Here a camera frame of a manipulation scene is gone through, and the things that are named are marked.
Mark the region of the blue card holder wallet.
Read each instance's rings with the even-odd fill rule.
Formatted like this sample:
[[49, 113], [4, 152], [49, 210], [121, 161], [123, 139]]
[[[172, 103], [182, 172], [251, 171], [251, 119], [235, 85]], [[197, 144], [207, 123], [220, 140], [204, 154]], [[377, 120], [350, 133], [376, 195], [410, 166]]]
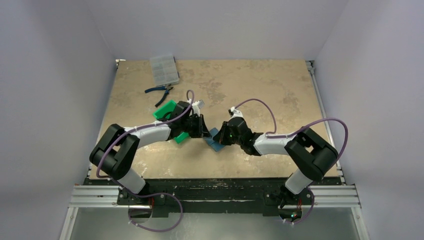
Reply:
[[220, 144], [218, 141], [213, 140], [213, 137], [218, 134], [219, 130], [214, 127], [209, 130], [209, 133], [211, 134], [211, 137], [204, 137], [203, 140], [206, 142], [206, 144], [211, 147], [215, 152], [220, 152], [222, 149], [225, 148], [225, 145]]

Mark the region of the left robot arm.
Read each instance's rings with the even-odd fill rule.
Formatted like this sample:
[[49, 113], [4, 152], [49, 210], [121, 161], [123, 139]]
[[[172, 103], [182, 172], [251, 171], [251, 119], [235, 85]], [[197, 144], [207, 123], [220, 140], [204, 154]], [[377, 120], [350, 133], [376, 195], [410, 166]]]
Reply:
[[171, 112], [147, 125], [122, 127], [110, 125], [92, 150], [89, 161], [106, 176], [129, 191], [138, 205], [149, 199], [149, 184], [132, 168], [139, 148], [165, 142], [187, 133], [191, 138], [209, 138], [204, 116], [200, 113], [204, 102], [179, 101]]

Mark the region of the green plastic bin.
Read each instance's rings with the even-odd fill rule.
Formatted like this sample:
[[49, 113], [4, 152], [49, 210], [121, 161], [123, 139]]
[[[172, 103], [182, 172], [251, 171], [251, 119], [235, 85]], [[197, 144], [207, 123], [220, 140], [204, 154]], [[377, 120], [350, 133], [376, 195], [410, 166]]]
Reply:
[[[153, 116], [156, 120], [165, 118], [166, 120], [169, 120], [171, 117], [171, 113], [175, 109], [177, 103], [174, 100], [170, 100], [167, 103], [162, 104], [155, 112], [153, 112]], [[181, 144], [185, 139], [189, 137], [189, 134], [187, 132], [182, 132], [177, 137], [174, 137], [173, 139], [177, 144]]]

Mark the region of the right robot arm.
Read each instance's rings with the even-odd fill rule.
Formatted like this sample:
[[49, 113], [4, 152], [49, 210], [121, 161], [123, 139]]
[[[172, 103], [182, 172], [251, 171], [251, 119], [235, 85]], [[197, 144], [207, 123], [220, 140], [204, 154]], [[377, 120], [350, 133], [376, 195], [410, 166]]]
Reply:
[[297, 170], [288, 177], [280, 196], [288, 204], [300, 198], [312, 182], [322, 180], [335, 165], [339, 152], [310, 127], [291, 136], [253, 132], [242, 117], [223, 122], [213, 140], [224, 146], [238, 145], [250, 156], [287, 155]]

